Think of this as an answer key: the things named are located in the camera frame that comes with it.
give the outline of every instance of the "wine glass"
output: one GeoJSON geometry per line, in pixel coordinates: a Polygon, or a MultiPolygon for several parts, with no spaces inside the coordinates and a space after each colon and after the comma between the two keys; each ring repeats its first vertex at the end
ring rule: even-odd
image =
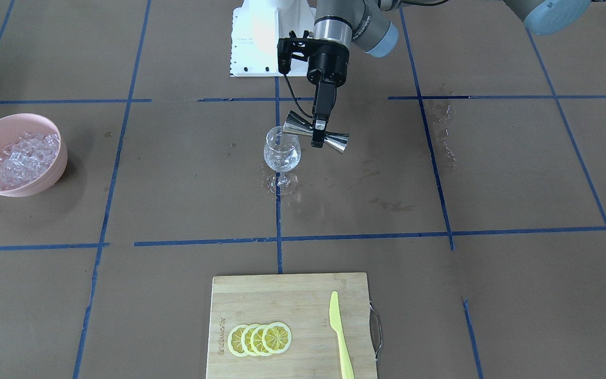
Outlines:
{"type": "Polygon", "coordinates": [[[282,132],[281,126],[276,126],[265,136],[263,145],[263,158],[276,175],[269,179],[268,189],[275,194],[279,187],[279,194],[291,194],[296,189],[298,180],[295,175],[288,172],[293,170],[301,160],[301,145],[298,136],[282,132]]]}

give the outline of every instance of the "wet spot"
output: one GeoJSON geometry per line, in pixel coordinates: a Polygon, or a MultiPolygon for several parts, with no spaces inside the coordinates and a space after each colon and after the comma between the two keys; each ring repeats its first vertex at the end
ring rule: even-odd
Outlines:
{"type": "Polygon", "coordinates": [[[402,205],[401,202],[398,203],[389,203],[389,202],[381,202],[380,206],[382,209],[385,209],[390,212],[408,212],[413,211],[414,205],[402,205]]]}

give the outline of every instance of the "lemon slice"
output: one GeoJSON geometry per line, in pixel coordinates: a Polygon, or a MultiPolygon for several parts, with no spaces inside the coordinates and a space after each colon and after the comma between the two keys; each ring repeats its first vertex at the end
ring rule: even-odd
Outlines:
{"type": "Polygon", "coordinates": [[[243,331],[247,325],[240,324],[233,328],[230,333],[228,333],[228,350],[235,355],[236,357],[245,357],[248,355],[246,351],[243,349],[243,344],[241,338],[243,337],[243,331]]]}
{"type": "Polygon", "coordinates": [[[291,345],[291,329],[283,322],[274,322],[265,329],[262,341],[269,353],[284,353],[291,345]]]}
{"type": "Polygon", "coordinates": [[[254,332],[252,333],[252,336],[250,337],[252,349],[254,350],[255,353],[257,353],[257,355],[260,355],[262,357],[267,357],[269,355],[272,355],[272,353],[267,351],[265,349],[265,346],[263,346],[262,338],[263,338],[263,334],[265,334],[265,331],[267,328],[268,328],[268,325],[259,326],[258,328],[254,329],[254,332]]]}
{"type": "Polygon", "coordinates": [[[240,345],[243,348],[243,351],[247,353],[247,355],[251,355],[253,357],[258,356],[257,353],[254,352],[252,348],[252,333],[254,333],[254,329],[258,328],[260,324],[251,324],[245,328],[243,331],[243,335],[240,336],[240,345]]]}

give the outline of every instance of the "cutting board handle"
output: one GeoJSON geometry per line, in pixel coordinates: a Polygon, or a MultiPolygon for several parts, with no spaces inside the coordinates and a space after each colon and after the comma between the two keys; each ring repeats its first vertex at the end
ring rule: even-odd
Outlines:
{"type": "Polygon", "coordinates": [[[378,329],[378,346],[376,346],[376,343],[374,342],[375,338],[373,337],[375,336],[373,333],[373,323],[369,322],[368,326],[371,332],[371,343],[373,344],[373,350],[376,352],[376,362],[378,362],[378,355],[380,355],[380,350],[382,349],[382,322],[380,322],[380,315],[378,315],[378,312],[373,307],[373,302],[371,302],[371,300],[368,301],[368,306],[371,308],[369,316],[375,316],[375,326],[378,329]]]}

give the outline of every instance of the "cable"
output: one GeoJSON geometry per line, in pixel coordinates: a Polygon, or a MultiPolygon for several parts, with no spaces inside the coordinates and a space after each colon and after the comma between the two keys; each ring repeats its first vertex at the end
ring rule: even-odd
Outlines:
{"type": "Polygon", "coordinates": [[[305,116],[307,118],[312,118],[312,116],[308,115],[308,113],[305,113],[305,111],[303,110],[303,108],[301,108],[301,106],[298,104],[298,100],[296,100],[296,96],[294,95],[294,90],[291,89],[291,83],[289,83],[289,78],[287,77],[286,74],[284,74],[284,80],[287,81],[287,86],[289,87],[289,92],[291,93],[291,98],[294,99],[294,103],[296,103],[296,106],[298,107],[298,110],[301,111],[301,113],[303,113],[303,116],[305,116]]]}
{"type": "Polygon", "coordinates": [[[448,0],[441,0],[438,3],[421,3],[421,2],[416,2],[415,0],[401,0],[401,2],[404,4],[409,4],[409,5],[420,5],[421,7],[434,7],[435,5],[441,5],[443,3],[447,3],[448,0]]]}

